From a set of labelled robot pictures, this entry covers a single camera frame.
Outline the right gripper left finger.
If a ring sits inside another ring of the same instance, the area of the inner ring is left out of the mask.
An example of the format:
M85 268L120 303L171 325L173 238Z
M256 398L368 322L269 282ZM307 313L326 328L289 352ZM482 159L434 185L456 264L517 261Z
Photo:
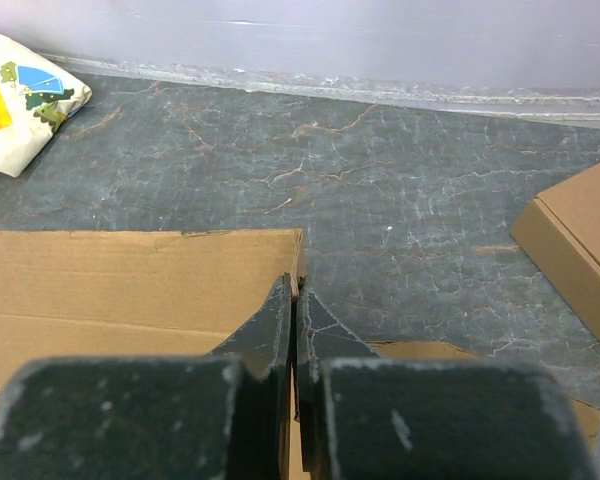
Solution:
M0 395L0 479L285 479L292 278L202 356L33 360Z

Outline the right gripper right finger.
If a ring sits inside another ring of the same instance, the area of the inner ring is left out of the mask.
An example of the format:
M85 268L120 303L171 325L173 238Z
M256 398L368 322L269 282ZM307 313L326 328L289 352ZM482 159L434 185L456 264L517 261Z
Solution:
M528 363L385 357L297 300L302 466L314 479L594 479L562 387Z

